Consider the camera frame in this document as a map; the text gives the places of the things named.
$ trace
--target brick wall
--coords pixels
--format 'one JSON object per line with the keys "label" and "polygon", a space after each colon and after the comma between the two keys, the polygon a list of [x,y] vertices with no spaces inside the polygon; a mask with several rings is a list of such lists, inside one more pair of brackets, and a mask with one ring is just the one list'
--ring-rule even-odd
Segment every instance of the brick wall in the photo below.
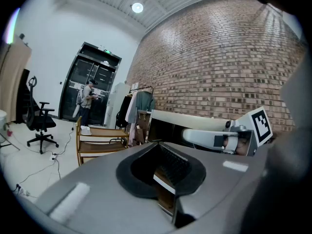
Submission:
{"label": "brick wall", "polygon": [[256,0],[206,0],[141,41],[127,83],[154,89],[156,109],[237,119],[264,106],[275,131],[293,121],[279,89],[305,48],[278,10]]}

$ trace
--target hanging clothes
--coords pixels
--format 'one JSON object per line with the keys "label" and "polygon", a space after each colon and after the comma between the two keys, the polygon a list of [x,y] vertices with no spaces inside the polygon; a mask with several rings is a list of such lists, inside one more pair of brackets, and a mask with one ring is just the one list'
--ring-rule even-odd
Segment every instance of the hanging clothes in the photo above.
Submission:
{"label": "hanging clothes", "polygon": [[127,115],[126,121],[131,123],[129,132],[129,145],[132,146],[133,139],[135,138],[135,127],[137,124],[137,111],[144,110],[150,111],[155,107],[155,100],[153,95],[147,91],[135,92],[132,96]]}
{"label": "hanging clothes", "polygon": [[136,105],[137,105],[137,93],[134,92],[132,95],[127,114],[125,117],[126,122],[128,123],[134,123],[136,121]]}
{"label": "hanging clothes", "polygon": [[121,108],[119,113],[116,116],[116,126],[117,127],[126,127],[128,122],[125,120],[129,105],[130,105],[131,97],[125,96],[123,99]]}
{"label": "hanging clothes", "polygon": [[153,95],[147,91],[141,91],[136,96],[137,110],[151,111],[155,107]]}

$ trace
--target black door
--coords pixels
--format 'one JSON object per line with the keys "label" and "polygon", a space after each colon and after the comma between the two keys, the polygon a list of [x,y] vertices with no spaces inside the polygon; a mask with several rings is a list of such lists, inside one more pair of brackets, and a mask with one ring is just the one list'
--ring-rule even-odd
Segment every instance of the black door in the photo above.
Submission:
{"label": "black door", "polygon": [[98,95],[98,99],[92,102],[88,123],[102,125],[113,74],[104,65],[78,56],[65,85],[60,118],[70,121],[78,120],[79,113],[73,118],[78,92],[87,81],[95,79],[98,85],[94,86],[92,92]]}

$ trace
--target backpack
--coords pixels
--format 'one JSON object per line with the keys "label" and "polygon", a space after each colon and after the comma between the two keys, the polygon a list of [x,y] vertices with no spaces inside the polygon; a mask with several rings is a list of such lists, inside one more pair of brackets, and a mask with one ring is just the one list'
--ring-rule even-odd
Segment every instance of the backpack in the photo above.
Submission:
{"label": "backpack", "polygon": [[81,88],[78,92],[77,99],[76,99],[76,105],[81,105],[83,103],[83,90],[84,90],[84,88]]}

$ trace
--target office chair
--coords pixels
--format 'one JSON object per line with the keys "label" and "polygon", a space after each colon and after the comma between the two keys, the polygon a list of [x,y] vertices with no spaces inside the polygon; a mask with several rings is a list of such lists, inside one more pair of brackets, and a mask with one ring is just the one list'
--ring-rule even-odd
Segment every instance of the office chair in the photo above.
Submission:
{"label": "office chair", "polygon": [[47,128],[56,127],[55,122],[52,120],[50,116],[48,116],[48,112],[54,111],[54,109],[43,108],[45,104],[49,104],[49,103],[40,102],[41,108],[40,108],[39,115],[38,116],[35,115],[33,88],[36,86],[36,84],[37,84],[37,78],[34,76],[28,82],[28,85],[30,87],[30,106],[28,105],[26,125],[30,131],[33,131],[33,130],[36,130],[37,132],[40,131],[40,135],[36,134],[36,138],[27,141],[27,146],[30,146],[29,143],[31,142],[40,140],[40,154],[43,154],[42,152],[43,141],[51,142],[55,144],[56,147],[59,147],[59,145],[55,141],[51,140],[53,139],[52,135],[43,135],[42,133],[42,131],[47,132]]}

